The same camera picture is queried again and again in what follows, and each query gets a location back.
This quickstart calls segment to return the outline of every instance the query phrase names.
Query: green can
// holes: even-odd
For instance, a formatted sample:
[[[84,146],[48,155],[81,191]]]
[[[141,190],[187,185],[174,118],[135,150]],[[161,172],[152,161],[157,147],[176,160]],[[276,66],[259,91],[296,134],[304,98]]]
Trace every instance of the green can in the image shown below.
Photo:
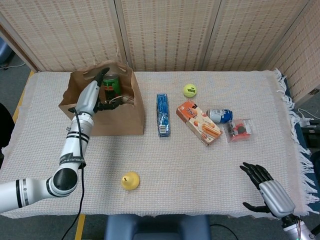
[[[106,101],[110,101],[122,95],[119,76],[117,74],[104,75],[103,85]]]

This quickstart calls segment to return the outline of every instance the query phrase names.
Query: white tablecloth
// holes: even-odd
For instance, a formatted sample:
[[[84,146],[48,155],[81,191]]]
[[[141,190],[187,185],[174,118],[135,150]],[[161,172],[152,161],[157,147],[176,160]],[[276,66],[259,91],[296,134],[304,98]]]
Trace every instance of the white tablecloth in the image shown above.
[[[288,110],[272,71],[135,74],[145,108],[145,133],[90,138],[82,213],[271,216],[250,212],[242,205],[263,205],[259,192],[239,168],[242,162],[268,169],[292,197],[296,213],[307,213],[299,152],[291,139]],[[41,72],[29,80],[12,139],[4,149],[0,183],[27,177],[47,179],[58,168],[66,127],[71,123],[58,107],[69,75]],[[183,86],[187,83],[197,86],[193,100],[202,110],[226,108],[233,111],[235,119],[252,119],[253,139],[227,143],[223,134],[211,146],[204,146],[176,115],[177,107],[186,100]],[[157,134],[157,93],[168,95],[168,138]],[[140,175],[140,185],[133,191],[120,184],[122,175],[129,171]],[[78,185],[69,197],[45,199],[3,215],[73,215],[78,212],[80,198]]]

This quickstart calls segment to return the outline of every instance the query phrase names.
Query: brown paper bag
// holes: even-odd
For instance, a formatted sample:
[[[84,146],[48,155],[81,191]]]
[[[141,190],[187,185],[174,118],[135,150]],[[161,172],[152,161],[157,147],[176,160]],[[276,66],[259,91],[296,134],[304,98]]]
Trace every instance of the brown paper bag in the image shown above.
[[[98,111],[93,116],[92,136],[143,135],[145,110],[134,71],[115,61],[105,61],[99,65],[81,68],[70,75],[69,85],[63,94],[59,108],[72,120],[74,114],[68,109],[76,105],[82,90],[93,80],[97,73],[109,67],[107,74],[118,74],[123,95],[133,98],[134,105],[122,104],[113,110]],[[100,87],[99,98],[105,102],[104,86]]]

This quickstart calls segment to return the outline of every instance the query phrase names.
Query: floor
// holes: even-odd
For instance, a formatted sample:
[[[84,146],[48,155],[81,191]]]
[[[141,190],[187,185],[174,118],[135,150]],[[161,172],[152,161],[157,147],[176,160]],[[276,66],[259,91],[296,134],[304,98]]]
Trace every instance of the floor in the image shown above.
[[[20,65],[22,61],[14,56],[11,66]],[[22,67],[10,68],[6,71],[0,69],[0,102],[4,104],[11,115],[14,114],[23,88],[29,76],[30,69]],[[301,108],[320,116],[320,93]],[[2,240],[59,240],[75,216],[34,216],[28,218],[11,219],[0,215],[0,234]],[[320,224],[320,216],[311,214],[302,218],[307,226],[312,229]],[[87,215],[82,233],[84,240],[101,240],[104,237],[107,217],[105,215]],[[253,219],[250,216],[229,218],[224,215],[210,216],[213,224],[222,224],[229,227],[238,236],[239,240],[280,240],[286,239],[279,220],[268,218]],[[75,226],[65,239],[74,240]],[[213,240],[234,240],[235,237],[219,226],[211,229]]]

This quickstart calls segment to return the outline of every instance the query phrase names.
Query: blue and white can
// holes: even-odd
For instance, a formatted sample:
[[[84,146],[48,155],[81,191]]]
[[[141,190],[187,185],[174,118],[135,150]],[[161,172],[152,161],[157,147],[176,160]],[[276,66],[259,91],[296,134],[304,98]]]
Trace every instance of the blue and white can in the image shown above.
[[[206,111],[208,117],[216,124],[225,124],[232,120],[233,114],[229,109],[208,109]]]

